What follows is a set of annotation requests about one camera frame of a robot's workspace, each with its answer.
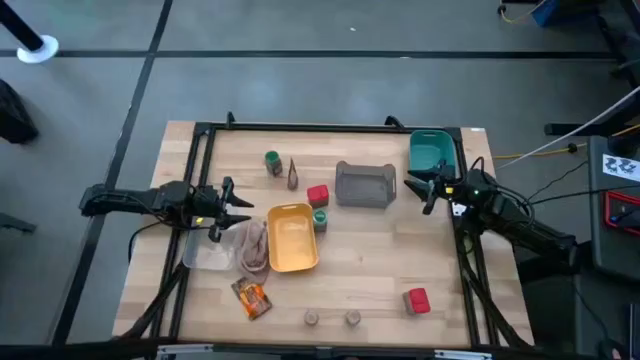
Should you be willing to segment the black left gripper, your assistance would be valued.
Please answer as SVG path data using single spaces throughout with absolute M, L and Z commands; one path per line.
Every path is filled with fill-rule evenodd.
M 223 230 L 251 219 L 246 215 L 226 214 L 226 204 L 242 208 L 254 207 L 250 202 L 242 200 L 234 194 L 234 182 L 230 176 L 223 178 L 220 189 L 215 189 L 212 185 L 191 185 L 190 190 L 192 193 L 188 205 L 188 216 L 192 219 L 211 218 L 214 220 L 208 230 L 208 237 L 214 243 L 220 242 Z

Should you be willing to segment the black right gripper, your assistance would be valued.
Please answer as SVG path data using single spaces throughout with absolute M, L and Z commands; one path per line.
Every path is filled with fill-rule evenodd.
M 428 169 L 408 171 L 409 178 L 404 184 L 424 204 L 422 213 L 430 215 L 436 199 L 445 199 L 462 205 L 477 205 L 485 197 L 485 173 L 479 169 L 470 170 L 456 179 L 445 159 L 440 159 Z

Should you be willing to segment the teal plastic bin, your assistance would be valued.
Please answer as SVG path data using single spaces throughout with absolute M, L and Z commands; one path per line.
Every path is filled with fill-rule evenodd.
M 456 147 L 449 133 L 443 130 L 418 130 L 410 135 L 410 170 L 428 170 L 440 160 L 451 165 L 455 175 L 459 174 Z

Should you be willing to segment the beige crumpled cloth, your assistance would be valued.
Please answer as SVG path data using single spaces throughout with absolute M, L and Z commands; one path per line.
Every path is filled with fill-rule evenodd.
M 234 236 L 236 269 L 248 280 L 264 284 L 270 272 L 266 224 L 246 221 Z

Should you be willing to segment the clear plastic container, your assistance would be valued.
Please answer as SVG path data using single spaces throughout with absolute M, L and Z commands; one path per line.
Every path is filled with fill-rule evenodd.
M 182 262 L 191 269 L 231 270 L 235 263 L 235 230 L 221 232 L 219 242 L 209 239 L 204 230 L 191 232 L 186 241 Z

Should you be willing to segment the grey translucent plastic bin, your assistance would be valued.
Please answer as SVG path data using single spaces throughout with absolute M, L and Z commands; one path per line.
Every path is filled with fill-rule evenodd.
M 396 169 L 382 166 L 336 164 L 335 197 L 341 206 L 385 209 L 396 199 Z

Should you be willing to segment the yellow plastic bin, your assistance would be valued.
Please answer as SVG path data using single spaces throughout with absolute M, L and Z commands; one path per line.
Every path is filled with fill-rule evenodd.
M 313 209 L 306 203 L 275 206 L 266 217 L 269 263 L 280 273 L 304 271 L 319 261 Z

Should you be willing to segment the orange spice packet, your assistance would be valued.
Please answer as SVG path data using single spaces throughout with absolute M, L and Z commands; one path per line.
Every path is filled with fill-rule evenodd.
M 240 278 L 231 285 L 231 289 L 243 306 L 250 321 L 256 320 L 272 308 L 269 297 L 260 284 L 246 277 Z

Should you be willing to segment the red framed panel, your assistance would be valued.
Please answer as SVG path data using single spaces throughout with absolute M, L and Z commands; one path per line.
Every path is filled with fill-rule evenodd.
M 604 195 L 607 226 L 640 237 L 640 197 L 608 191 Z

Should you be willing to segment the white printed label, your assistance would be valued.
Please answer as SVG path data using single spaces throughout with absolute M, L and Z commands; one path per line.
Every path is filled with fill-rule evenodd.
M 602 162 L 604 174 L 640 182 L 640 161 L 603 154 Z

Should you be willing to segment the blue box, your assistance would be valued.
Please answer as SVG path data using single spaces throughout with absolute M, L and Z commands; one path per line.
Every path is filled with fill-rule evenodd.
M 565 22 L 564 4 L 565 0 L 541 0 L 532 10 L 531 17 L 540 27 L 559 25 Z

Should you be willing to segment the dark grey box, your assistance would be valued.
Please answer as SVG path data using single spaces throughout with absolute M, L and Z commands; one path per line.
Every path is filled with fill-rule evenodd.
M 577 353 L 603 356 L 620 346 L 625 355 L 640 350 L 640 282 L 585 270 L 573 277 L 575 298 L 575 349 Z

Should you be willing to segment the grey furniture foot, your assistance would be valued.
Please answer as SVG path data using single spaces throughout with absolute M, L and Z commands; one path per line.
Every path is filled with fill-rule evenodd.
M 34 224 L 0 212 L 0 229 L 13 229 L 23 233 L 32 234 L 36 228 L 37 226 Z

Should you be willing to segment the white round stanchion base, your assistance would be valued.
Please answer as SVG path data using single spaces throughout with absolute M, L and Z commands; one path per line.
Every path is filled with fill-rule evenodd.
M 50 35 L 41 35 L 40 39 L 43 45 L 39 49 L 30 51 L 18 48 L 16 51 L 17 58 L 26 64 L 40 64 L 53 58 L 59 51 L 58 40 Z

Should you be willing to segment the black stanchion post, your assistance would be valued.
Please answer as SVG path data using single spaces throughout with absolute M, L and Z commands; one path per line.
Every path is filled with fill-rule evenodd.
M 44 46 L 41 37 L 4 0 L 0 0 L 0 24 L 30 52 Z

